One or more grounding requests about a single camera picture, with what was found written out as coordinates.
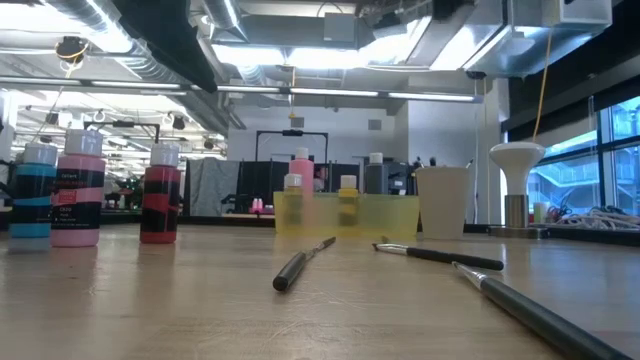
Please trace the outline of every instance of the white cup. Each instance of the white cup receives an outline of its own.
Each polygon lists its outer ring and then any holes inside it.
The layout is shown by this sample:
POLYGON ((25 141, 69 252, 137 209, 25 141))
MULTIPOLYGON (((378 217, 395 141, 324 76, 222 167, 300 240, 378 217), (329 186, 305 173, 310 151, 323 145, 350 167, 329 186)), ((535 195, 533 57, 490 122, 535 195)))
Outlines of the white cup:
POLYGON ((462 239, 469 198, 469 170, 425 167, 416 170, 422 233, 428 239, 462 239))

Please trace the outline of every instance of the blue paint bottle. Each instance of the blue paint bottle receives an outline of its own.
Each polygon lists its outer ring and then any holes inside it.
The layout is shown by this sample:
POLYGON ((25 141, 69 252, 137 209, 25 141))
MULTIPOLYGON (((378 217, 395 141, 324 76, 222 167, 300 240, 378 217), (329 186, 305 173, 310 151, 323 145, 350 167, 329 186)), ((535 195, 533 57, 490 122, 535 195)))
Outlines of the blue paint bottle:
POLYGON ((16 169, 9 231, 14 238, 42 238, 51 233, 51 193, 56 179, 58 149, 27 144, 24 163, 16 169))

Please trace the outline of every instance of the person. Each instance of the person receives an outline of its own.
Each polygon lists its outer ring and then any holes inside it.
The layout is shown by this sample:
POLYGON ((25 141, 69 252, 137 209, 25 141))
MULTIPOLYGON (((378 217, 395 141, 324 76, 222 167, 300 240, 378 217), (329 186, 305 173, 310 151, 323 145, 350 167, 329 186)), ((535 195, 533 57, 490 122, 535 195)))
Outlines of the person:
POLYGON ((324 184, 327 180, 327 168, 324 166, 317 167, 313 173, 313 191, 314 192, 323 192, 324 184))

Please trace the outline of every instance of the metal cylinder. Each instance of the metal cylinder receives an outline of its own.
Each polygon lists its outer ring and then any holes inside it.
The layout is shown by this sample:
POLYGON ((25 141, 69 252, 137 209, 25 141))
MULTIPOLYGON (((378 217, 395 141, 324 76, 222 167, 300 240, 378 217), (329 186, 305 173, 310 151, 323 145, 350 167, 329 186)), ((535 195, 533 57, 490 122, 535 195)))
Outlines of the metal cylinder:
POLYGON ((506 195, 504 197, 505 220, 508 228, 529 227, 529 197, 527 195, 506 195))

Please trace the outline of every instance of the red paint bottle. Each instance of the red paint bottle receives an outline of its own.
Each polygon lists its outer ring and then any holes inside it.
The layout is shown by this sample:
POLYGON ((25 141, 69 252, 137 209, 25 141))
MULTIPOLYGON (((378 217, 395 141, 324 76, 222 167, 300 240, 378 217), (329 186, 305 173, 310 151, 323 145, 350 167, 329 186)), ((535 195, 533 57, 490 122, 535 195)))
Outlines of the red paint bottle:
POLYGON ((151 148, 151 167, 144 173, 141 243, 176 241, 180 208, 179 151, 177 146, 169 144, 154 144, 151 148))

